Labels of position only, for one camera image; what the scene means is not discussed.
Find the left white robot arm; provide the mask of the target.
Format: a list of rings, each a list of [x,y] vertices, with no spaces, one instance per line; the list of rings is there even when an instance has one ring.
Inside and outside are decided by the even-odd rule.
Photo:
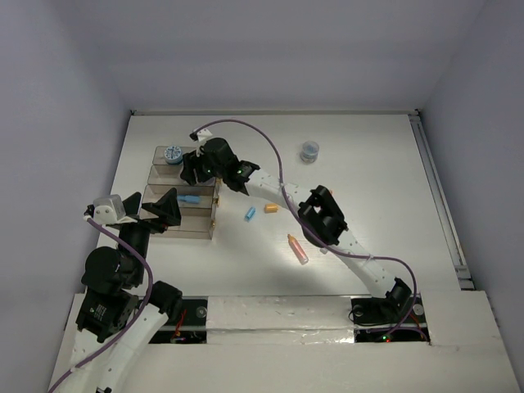
[[[181,223],[178,194],[171,188],[148,203],[139,192],[100,197],[84,221],[116,244],[94,249],[85,261],[70,364],[49,390],[119,392],[153,336],[183,313],[183,293],[156,281],[146,261],[151,235]]]

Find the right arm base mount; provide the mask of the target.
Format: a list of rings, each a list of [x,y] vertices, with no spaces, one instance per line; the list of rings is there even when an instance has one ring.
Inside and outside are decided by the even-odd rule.
[[[422,297],[411,297],[401,311],[388,309],[384,299],[351,299],[348,319],[355,343],[430,342]]]

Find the blue highlighter with cap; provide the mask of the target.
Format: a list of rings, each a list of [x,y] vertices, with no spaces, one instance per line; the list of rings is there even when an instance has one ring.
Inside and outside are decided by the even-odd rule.
[[[177,199],[183,203],[188,204],[199,204],[201,202],[201,198],[199,196],[193,195],[179,195]]]

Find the clear paperclip jar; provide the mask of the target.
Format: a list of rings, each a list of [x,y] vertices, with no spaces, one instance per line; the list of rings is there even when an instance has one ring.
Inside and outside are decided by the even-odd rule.
[[[307,164],[314,163],[318,159],[319,145],[314,141],[306,141],[302,144],[300,158]]]

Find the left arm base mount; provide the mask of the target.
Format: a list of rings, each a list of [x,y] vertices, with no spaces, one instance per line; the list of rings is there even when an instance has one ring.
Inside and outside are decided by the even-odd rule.
[[[207,342],[207,298],[186,298],[176,322],[168,322],[149,341],[150,344],[205,344]]]

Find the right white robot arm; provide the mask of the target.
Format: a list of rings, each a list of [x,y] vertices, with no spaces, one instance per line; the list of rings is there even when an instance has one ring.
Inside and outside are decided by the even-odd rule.
[[[284,183],[258,165],[239,160],[223,138],[192,134],[191,139],[196,142],[196,149],[183,156],[182,180],[194,185],[214,177],[234,192],[289,210],[308,242],[333,253],[361,280],[383,319],[395,321],[409,311],[413,303],[411,288],[357,242],[326,187],[319,185],[309,190]]]

